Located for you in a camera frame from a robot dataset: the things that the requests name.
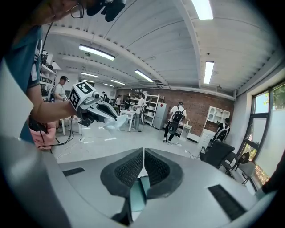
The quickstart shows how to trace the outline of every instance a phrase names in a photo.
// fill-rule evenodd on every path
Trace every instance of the ceiling light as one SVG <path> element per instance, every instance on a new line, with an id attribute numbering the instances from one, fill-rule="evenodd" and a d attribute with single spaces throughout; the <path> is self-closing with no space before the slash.
<path id="1" fill-rule="evenodd" d="M 115 80 L 111 80 L 112 82 L 116 82 L 116 83 L 118 83 L 118 84 L 121 84 L 121 85 L 123 85 L 123 86 L 125 86 L 126 84 L 124 84 L 124 83 L 121 83 L 121 82 L 119 82 L 119 81 L 115 81 Z"/>
<path id="2" fill-rule="evenodd" d="M 105 84 L 105 83 L 103 83 L 103 85 L 114 87 L 113 85 L 109 85 L 109 84 Z"/>
<path id="3" fill-rule="evenodd" d="M 99 77 L 99 76 L 97 76 L 97 75 L 93 75 L 93 74 L 89 74 L 89 73 L 83 73 L 83 72 L 81 72 L 80 74 L 87 75 L 87 76 L 91 76 L 91 77 Z"/>
<path id="4" fill-rule="evenodd" d="M 86 81 L 86 82 L 95 83 L 94 81 L 88 81 L 88 80 L 85 80 L 85 79 L 81 79 L 81 81 Z"/>
<path id="5" fill-rule="evenodd" d="M 209 0 L 192 0 L 199 20 L 213 20 L 212 9 Z"/>
<path id="6" fill-rule="evenodd" d="M 142 76 L 143 78 L 147 79 L 149 82 L 153 82 L 153 80 L 151 80 L 147 75 L 143 74 L 142 72 L 140 72 L 139 70 L 135 71 L 138 75 Z"/>
<path id="7" fill-rule="evenodd" d="M 214 62 L 206 61 L 204 83 L 209 84 L 213 73 Z"/>
<path id="8" fill-rule="evenodd" d="M 85 46 L 85 45 L 79 45 L 79 49 L 82 50 L 82 51 L 93 53 L 95 55 L 102 56 L 102 57 L 110 59 L 112 61 L 115 59 L 115 56 L 109 55 L 109 54 L 107 54 L 107 53 L 105 53 L 103 51 L 100 51 L 98 49 L 91 48 L 91 47 L 88 47 L 88 46 Z"/>

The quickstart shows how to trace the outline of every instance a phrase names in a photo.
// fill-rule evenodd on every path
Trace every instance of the white t-shirt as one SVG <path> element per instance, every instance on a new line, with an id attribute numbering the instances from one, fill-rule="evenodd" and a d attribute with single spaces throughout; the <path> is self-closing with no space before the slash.
<path id="1" fill-rule="evenodd" d="M 121 98 L 117 98 L 116 105 L 121 105 Z"/>
<path id="2" fill-rule="evenodd" d="M 142 105 L 143 105 L 143 98 L 139 99 L 137 106 L 137 110 L 135 111 L 137 114 L 141 113 L 141 109 L 142 109 Z"/>
<path id="3" fill-rule="evenodd" d="M 183 116 L 185 116 L 185 118 L 186 118 L 186 116 L 187 116 L 187 115 L 186 115 L 186 110 L 183 108 L 183 106 L 180 106 L 180 105 L 179 105 L 179 110 L 180 110 L 181 112 L 182 112 L 182 110 L 184 110 L 184 111 L 183 111 Z M 177 112 L 177 111 L 179 111 L 179 110 L 178 110 L 178 106 L 173 106 L 173 107 L 172 107 L 172 109 L 170 110 L 170 111 L 172 112 L 172 115 L 171 115 L 171 117 L 170 117 L 170 120 L 172 120 L 172 117 L 174 116 L 174 113 Z"/>
<path id="4" fill-rule="evenodd" d="M 65 90 L 63 88 L 63 86 L 61 84 L 57 84 L 57 86 L 55 87 L 54 93 L 59 94 L 62 98 L 67 98 L 66 94 L 65 94 Z M 55 102 L 61 102 L 62 100 L 57 99 L 56 97 L 54 98 Z"/>

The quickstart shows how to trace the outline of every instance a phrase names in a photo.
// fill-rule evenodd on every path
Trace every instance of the refrigerator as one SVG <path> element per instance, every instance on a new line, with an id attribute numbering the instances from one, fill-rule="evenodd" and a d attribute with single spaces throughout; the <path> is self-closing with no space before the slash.
<path id="1" fill-rule="evenodd" d="M 165 120 L 167 118 L 168 105 L 165 103 L 158 103 L 155 113 L 155 119 L 153 120 L 152 126 L 161 130 L 164 127 Z"/>

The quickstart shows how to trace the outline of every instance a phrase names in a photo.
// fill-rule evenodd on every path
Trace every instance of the gray floor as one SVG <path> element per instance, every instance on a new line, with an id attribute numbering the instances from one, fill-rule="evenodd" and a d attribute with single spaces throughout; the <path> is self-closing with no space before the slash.
<path id="1" fill-rule="evenodd" d="M 144 128 L 140 125 L 142 132 L 128 132 L 128 126 L 123 125 L 121 130 L 110 133 L 103 126 L 104 123 L 101 122 L 94 122 L 89 127 L 82 126 L 82 136 L 74 133 L 72 141 L 63 146 L 53 147 L 53 155 L 57 162 L 67 163 L 95 159 L 139 147 L 168 151 L 188 158 L 196 158 L 199 154 L 195 142 L 190 140 L 183 142 L 174 136 L 173 144 L 167 145 L 165 142 L 162 142 L 164 130 L 155 129 L 147 124 Z M 78 132 L 78 124 L 73 124 L 72 129 Z M 61 143 L 65 142 L 68 136 L 68 130 L 65 136 L 62 133 L 57 133 L 57 139 Z M 82 137 L 85 138 L 84 142 L 80 142 Z M 144 175 L 147 175 L 147 172 L 143 168 L 139 176 Z M 254 195 L 255 191 L 249 181 L 246 186 L 249 192 Z"/>

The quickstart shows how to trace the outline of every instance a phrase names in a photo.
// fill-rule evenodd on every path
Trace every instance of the glasses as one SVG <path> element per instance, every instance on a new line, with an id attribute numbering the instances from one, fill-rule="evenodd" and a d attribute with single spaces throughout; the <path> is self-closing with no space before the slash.
<path id="1" fill-rule="evenodd" d="M 73 18 L 83 18 L 83 16 L 84 16 L 83 5 L 81 4 L 80 0 L 78 0 L 77 2 L 78 2 L 78 4 L 71 8 L 70 14 Z"/>

